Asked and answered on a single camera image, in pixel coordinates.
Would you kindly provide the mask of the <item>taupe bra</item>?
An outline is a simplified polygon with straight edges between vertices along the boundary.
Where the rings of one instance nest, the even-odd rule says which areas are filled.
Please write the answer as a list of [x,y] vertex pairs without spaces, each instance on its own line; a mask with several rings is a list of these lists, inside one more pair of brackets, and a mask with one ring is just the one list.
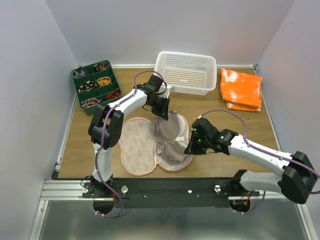
[[189,124],[177,111],[168,113],[168,120],[154,118],[150,124],[155,138],[159,165],[167,171],[179,171],[192,161],[185,154],[189,142]]

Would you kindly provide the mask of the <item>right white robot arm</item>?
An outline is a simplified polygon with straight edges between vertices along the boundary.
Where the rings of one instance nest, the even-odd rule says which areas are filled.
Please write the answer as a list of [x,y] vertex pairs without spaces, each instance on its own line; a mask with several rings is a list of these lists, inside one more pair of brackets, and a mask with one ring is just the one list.
[[288,200],[305,204],[318,180],[308,156],[274,150],[229,129],[219,131],[206,118],[192,125],[191,137],[185,149],[187,155],[204,155],[208,149],[215,153],[236,156],[268,169],[268,172],[238,171],[230,183],[230,191],[241,196],[247,191],[267,191],[284,195]]

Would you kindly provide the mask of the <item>green compartment tray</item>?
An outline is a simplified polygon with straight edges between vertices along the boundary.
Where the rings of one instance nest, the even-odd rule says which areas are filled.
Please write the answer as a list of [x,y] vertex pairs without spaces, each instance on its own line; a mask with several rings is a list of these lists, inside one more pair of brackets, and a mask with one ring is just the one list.
[[[100,72],[93,71],[94,65],[100,62],[110,63],[108,60],[102,60],[89,65],[79,66],[79,67],[82,67],[82,70],[85,71],[86,73],[85,77],[82,77],[79,79],[74,79],[72,77],[72,71],[75,70],[76,68],[71,71],[71,78],[75,87],[79,106],[81,104],[81,101],[84,101],[90,98],[101,99],[100,103],[109,104],[122,97],[122,89],[113,71],[111,63],[110,63],[110,68],[107,70],[100,71]],[[83,85],[87,81],[95,81],[97,84],[97,88],[88,92],[78,93],[79,86]],[[92,106],[90,108],[82,108],[80,106],[80,108],[85,112],[86,115],[90,116],[94,114],[97,105]]]

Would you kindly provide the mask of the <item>orange white cloth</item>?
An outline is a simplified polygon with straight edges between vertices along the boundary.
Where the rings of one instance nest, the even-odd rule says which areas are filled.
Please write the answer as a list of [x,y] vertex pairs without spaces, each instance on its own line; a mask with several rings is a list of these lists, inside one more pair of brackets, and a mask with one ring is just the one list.
[[261,76],[222,68],[220,92],[226,108],[238,111],[260,112],[262,107]]

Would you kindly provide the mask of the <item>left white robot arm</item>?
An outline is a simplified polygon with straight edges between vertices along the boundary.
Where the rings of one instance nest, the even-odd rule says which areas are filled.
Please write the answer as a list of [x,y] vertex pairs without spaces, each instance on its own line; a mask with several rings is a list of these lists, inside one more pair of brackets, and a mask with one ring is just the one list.
[[158,72],[152,71],[148,82],[137,84],[134,80],[134,88],[124,97],[98,104],[88,134],[94,148],[94,170],[90,183],[99,197],[107,197],[114,191],[108,181],[113,176],[113,149],[120,140],[124,118],[138,108],[149,106],[155,116],[167,121],[170,94],[174,90]]

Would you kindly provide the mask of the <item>pink floral laundry bag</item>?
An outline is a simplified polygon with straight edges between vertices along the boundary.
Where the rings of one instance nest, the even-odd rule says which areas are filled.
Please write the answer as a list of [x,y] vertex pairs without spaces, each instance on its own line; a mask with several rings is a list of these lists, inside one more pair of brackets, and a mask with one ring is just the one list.
[[157,166],[160,166],[159,157],[156,153],[155,136],[151,129],[153,120],[134,117],[122,125],[122,133],[119,140],[121,163],[125,171],[131,175],[148,175]]

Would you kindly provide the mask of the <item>white plastic basket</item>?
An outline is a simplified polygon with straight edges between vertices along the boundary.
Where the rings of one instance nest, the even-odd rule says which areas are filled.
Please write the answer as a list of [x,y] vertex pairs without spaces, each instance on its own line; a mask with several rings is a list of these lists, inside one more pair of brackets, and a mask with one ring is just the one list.
[[205,96],[217,85],[217,62],[208,55],[162,51],[154,70],[177,93]]

